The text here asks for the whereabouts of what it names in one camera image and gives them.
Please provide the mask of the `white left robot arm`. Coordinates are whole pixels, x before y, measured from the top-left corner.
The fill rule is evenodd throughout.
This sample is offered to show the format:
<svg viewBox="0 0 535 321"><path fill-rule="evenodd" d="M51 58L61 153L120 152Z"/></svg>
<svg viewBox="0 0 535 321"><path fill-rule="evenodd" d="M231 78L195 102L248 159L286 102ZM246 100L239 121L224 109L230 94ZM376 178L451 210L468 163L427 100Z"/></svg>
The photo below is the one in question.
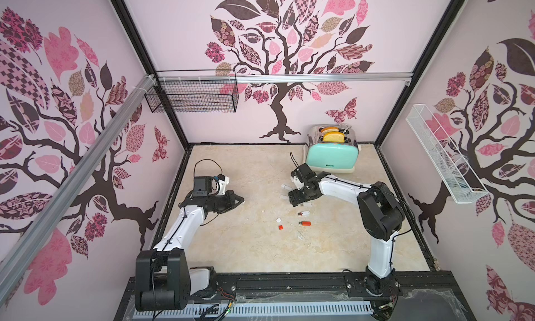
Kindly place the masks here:
<svg viewBox="0 0 535 321"><path fill-rule="evenodd" d="M186 251L208 213L224 214L244 202L234 191L207 196L189 192L179 204L179 217L169 233L151 250L140 252L136 259L136 310L179 310L188 305L192 295L214 295L217 287L214 267L190 267Z"/></svg>

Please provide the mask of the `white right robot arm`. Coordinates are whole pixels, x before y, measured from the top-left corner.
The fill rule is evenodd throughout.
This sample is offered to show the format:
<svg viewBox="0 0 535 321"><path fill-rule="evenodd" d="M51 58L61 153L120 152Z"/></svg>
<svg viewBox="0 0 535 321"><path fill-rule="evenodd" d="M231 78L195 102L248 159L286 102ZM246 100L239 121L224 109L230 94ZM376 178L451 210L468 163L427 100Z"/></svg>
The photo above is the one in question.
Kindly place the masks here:
<svg viewBox="0 0 535 321"><path fill-rule="evenodd" d="M373 296L383 295L395 282L394 240L405 220L397 197L383 182L358 184L330 173L315 173L306 163L291 172L291 179L296 188L288 192L288 197L294 207L321 196L334 197L358 207L364 229L371 236L364 286Z"/></svg>

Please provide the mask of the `mint green toaster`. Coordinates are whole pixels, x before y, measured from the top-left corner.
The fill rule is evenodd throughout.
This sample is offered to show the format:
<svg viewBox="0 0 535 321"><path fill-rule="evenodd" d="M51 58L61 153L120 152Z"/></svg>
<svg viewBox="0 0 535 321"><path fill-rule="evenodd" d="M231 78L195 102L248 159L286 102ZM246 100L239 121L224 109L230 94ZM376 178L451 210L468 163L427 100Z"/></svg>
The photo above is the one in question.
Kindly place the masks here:
<svg viewBox="0 0 535 321"><path fill-rule="evenodd" d="M338 127L345 131L345 143L326 143L320 140L320 129ZM361 147L350 125L323 124L312 127L303 148L303 162L314 171L329 173L352 173Z"/></svg>

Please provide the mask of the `bread slice in toaster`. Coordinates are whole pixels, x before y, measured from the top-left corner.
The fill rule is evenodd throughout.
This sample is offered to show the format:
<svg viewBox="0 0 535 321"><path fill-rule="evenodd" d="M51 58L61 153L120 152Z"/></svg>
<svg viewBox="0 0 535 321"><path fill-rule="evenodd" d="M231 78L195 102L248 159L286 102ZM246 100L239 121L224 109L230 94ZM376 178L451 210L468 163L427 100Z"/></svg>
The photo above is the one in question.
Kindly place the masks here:
<svg viewBox="0 0 535 321"><path fill-rule="evenodd" d="M346 135L344 130L338 127L325 127L320 129L320 140L326 143L345 143Z"/></svg>

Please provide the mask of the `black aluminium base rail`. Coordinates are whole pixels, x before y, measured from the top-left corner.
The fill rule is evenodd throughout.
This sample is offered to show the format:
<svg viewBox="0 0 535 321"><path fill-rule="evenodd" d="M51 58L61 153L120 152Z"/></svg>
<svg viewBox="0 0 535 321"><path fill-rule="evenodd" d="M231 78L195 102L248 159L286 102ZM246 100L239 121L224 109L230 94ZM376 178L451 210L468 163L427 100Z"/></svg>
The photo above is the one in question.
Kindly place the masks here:
<svg viewBox="0 0 535 321"><path fill-rule="evenodd" d="M193 320L474 320L475 316L451 272L399 272L380 297L364 288L362 272L219 274L222 293L192 297L188 304L368 301L372 315L216 318ZM158 320L156 312L135 308L135 280L130 279L115 320Z"/></svg>

